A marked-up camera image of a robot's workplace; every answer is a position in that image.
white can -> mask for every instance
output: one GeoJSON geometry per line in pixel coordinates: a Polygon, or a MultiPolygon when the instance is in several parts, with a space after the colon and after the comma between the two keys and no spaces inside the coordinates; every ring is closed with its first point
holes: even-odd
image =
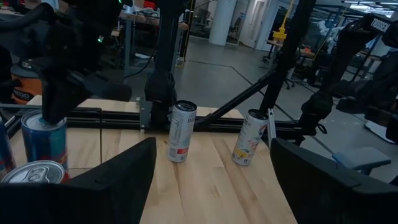
{"type": "Polygon", "coordinates": [[[249,110],[243,121],[241,133],[232,152],[232,160],[241,165],[248,166],[261,141],[262,134],[267,129],[268,117],[259,110],[249,110]]]}
{"type": "Polygon", "coordinates": [[[181,100],[173,107],[167,152],[170,161],[183,162],[187,159],[196,117],[197,106],[192,102],[181,100]]]}

red label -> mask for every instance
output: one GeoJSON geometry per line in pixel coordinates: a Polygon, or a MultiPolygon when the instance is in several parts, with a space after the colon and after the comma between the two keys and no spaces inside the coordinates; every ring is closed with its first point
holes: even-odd
{"type": "Polygon", "coordinates": [[[177,150],[177,154],[185,154],[187,152],[188,152],[188,148],[177,150]]]}

blue and silver can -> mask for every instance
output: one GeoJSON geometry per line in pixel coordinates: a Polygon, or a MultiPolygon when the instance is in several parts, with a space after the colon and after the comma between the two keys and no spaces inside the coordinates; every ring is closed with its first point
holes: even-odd
{"type": "Polygon", "coordinates": [[[0,117],[0,180],[16,168],[14,156],[10,147],[6,127],[0,117]]]}
{"type": "Polygon", "coordinates": [[[68,169],[66,118],[51,125],[41,111],[33,111],[22,117],[21,125],[28,162],[50,160],[68,169]]]}

aluminum can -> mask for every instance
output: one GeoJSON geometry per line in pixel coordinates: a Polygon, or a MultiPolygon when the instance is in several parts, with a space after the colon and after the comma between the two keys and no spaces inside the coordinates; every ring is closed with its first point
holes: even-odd
{"type": "Polygon", "coordinates": [[[67,119],[48,124],[41,111],[25,114],[21,119],[28,162],[51,160],[68,169],[67,119]]]}
{"type": "Polygon", "coordinates": [[[167,152],[172,162],[183,162],[187,159],[197,108],[196,104],[183,100],[173,107],[167,152]]]}
{"type": "Polygon", "coordinates": [[[61,184],[67,180],[68,175],[58,162],[35,161],[14,169],[1,182],[8,184],[61,184]]]}
{"type": "Polygon", "coordinates": [[[16,164],[12,156],[10,142],[7,136],[6,127],[0,117],[0,180],[11,170],[15,169],[16,164]]]}
{"type": "Polygon", "coordinates": [[[235,163],[241,166],[250,164],[262,134],[267,129],[267,124],[268,117],[266,115],[259,110],[249,110],[232,153],[232,160],[235,163]]]}

concrete floor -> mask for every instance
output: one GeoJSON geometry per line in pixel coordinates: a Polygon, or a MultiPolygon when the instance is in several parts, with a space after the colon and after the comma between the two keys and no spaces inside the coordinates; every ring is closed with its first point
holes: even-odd
{"type": "MultiPolygon", "coordinates": [[[[264,66],[260,61],[264,54],[247,47],[220,47],[205,40],[191,39],[186,63],[175,71],[178,98],[193,101],[198,106],[222,106],[267,72],[267,69],[260,68],[264,66]]],[[[146,77],[147,74],[142,73],[127,79],[132,86],[133,100],[144,96],[146,77]]],[[[309,99],[313,90],[300,85],[286,90],[284,86],[274,109],[276,119],[298,119],[301,105],[309,99]]],[[[265,89],[262,93],[256,93],[236,109],[245,115],[249,109],[258,108],[264,92],[265,89]]],[[[375,147],[391,157],[392,164],[374,169],[371,176],[389,182],[398,175],[397,146],[365,130],[364,123],[363,115],[354,116],[333,110],[323,121],[328,134],[318,133],[315,137],[307,137],[302,147],[330,159],[334,152],[375,147]]]]}

